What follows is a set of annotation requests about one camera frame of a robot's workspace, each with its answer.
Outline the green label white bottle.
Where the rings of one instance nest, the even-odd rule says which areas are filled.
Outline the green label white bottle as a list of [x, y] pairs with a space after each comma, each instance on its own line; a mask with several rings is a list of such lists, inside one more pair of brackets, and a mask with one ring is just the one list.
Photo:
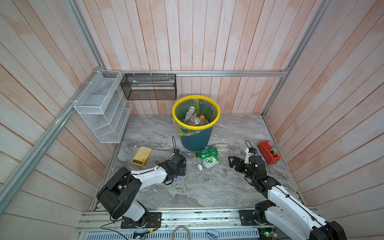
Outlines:
[[186, 113], [184, 124], [192, 126], [193, 124], [195, 124], [196, 116], [196, 108], [194, 106], [191, 106]]

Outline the orange label bottle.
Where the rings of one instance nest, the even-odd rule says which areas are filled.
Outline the orange label bottle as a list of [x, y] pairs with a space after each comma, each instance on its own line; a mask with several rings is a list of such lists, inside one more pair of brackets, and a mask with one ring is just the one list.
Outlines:
[[199, 117], [196, 117], [194, 126], [200, 127], [200, 126], [205, 126], [209, 124], [209, 121], [206, 119], [205, 116], [200, 115]]

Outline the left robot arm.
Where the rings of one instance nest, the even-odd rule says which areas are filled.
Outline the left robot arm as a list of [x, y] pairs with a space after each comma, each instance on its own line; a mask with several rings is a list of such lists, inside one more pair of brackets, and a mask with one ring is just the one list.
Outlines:
[[186, 175], [186, 161], [175, 149], [171, 158], [153, 168], [133, 172], [121, 168], [99, 190], [97, 199], [112, 219], [124, 217], [140, 222], [148, 210], [135, 200], [139, 190], [157, 184], [171, 185], [176, 177]]

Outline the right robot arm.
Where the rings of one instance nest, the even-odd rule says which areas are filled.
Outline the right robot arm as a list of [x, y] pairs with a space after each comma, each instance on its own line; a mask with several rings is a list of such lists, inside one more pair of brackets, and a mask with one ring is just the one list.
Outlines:
[[315, 214], [269, 176], [261, 156], [251, 155], [248, 163], [237, 157], [228, 160], [230, 167], [244, 174], [247, 183], [266, 198], [255, 204], [253, 215], [257, 224], [274, 225], [292, 240], [347, 239], [340, 224]]

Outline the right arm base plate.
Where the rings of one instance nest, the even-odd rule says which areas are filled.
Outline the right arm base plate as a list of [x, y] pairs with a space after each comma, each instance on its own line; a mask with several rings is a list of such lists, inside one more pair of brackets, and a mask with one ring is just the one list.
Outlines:
[[267, 221], [267, 210], [239, 210], [242, 226], [273, 226]]

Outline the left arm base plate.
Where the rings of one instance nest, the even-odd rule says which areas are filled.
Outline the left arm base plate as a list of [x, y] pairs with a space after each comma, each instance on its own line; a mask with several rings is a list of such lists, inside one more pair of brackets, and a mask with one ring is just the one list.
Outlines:
[[161, 212], [148, 212], [145, 213], [138, 221], [123, 217], [121, 229], [157, 229], [161, 227], [161, 222]]

